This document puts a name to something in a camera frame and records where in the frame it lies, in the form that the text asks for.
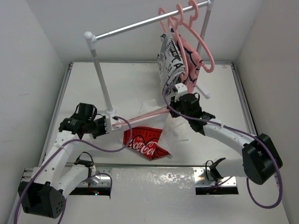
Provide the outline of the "white red print t-shirt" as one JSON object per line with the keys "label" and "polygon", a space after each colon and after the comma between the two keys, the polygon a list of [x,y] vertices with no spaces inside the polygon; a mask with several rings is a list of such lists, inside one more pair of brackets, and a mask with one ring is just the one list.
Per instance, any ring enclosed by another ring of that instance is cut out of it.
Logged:
{"label": "white red print t-shirt", "polygon": [[[134,117],[163,107],[166,105],[160,100],[147,100],[141,104],[139,113]],[[124,123],[120,131],[96,139],[90,138],[91,143],[110,151],[127,145],[127,149],[152,161],[165,156],[171,157],[176,143],[189,140],[185,133],[188,127],[186,120],[182,117],[172,118],[169,112],[130,124],[132,130]]]}

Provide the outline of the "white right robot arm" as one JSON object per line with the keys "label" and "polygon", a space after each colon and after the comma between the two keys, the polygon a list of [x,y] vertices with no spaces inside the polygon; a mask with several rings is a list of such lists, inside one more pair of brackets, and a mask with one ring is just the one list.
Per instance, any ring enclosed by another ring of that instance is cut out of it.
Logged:
{"label": "white right robot arm", "polygon": [[264,133],[255,136],[221,124],[214,115],[202,110],[195,94],[171,97],[168,108],[173,118],[185,118],[194,132],[216,139],[239,153],[242,164],[237,168],[238,176],[262,185],[282,167],[270,136]]}

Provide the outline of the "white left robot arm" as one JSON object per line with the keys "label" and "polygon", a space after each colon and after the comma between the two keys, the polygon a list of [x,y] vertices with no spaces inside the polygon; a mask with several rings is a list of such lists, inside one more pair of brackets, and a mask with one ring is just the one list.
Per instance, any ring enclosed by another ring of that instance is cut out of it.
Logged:
{"label": "white left robot arm", "polygon": [[63,213],[67,196],[85,179],[92,175],[93,161],[77,159],[72,168],[63,173],[73,152],[83,153],[81,144],[92,145],[94,139],[112,130],[113,115],[98,112],[91,104],[79,103],[75,112],[59,125],[58,134],[51,150],[41,166],[28,181],[22,181],[18,188],[19,202],[14,215],[18,220],[19,210],[25,213],[57,218]]}

